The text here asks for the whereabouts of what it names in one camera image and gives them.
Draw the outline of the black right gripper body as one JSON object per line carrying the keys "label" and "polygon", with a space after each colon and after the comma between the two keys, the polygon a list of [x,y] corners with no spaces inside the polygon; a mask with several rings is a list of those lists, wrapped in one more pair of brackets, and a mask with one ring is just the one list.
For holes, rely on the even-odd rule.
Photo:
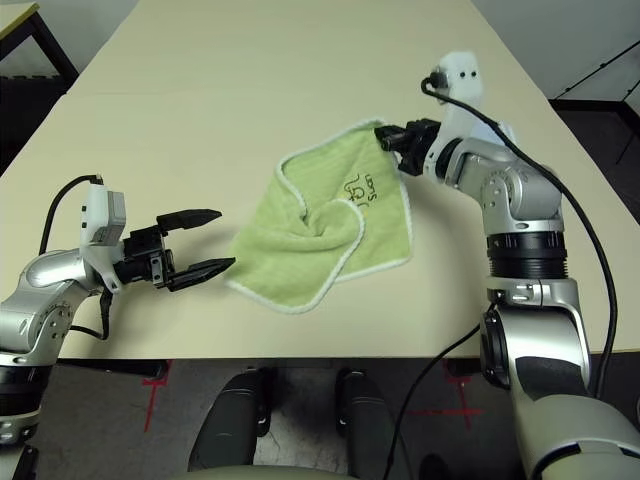
{"label": "black right gripper body", "polygon": [[404,140],[399,150],[398,169],[410,176],[424,172],[427,154],[435,142],[440,123],[430,119],[409,121],[404,129]]}

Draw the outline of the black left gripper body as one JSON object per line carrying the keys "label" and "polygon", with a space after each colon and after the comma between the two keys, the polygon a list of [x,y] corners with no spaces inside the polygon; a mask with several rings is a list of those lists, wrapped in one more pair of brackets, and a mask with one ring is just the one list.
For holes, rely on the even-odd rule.
{"label": "black left gripper body", "polygon": [[167,232],[159,225],[134,230],[122,241],[123,258],[114,271],[123,284],[151,282],[156,288],[167,288],[175,273],[173,254],[166,249]]}

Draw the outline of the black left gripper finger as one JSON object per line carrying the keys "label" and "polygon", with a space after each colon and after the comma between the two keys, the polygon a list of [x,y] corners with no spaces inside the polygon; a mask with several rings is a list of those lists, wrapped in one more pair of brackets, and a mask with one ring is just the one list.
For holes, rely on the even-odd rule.
{"label": "black left gripper finger", "polygon": [[222,213],[212,209],[187,209],[156,217],[156,223],[163,235],[172,230],[188,230],[217,220]]}
{"label": "black left gripper finger", "polygon": [[204,283],[222,274],[230,268],[235,261],[236,259],[234,257],[230,257],[210,259],[192,264],[184,271],[171,273],[168,276],[166,288],[171,292],[176,292]]}

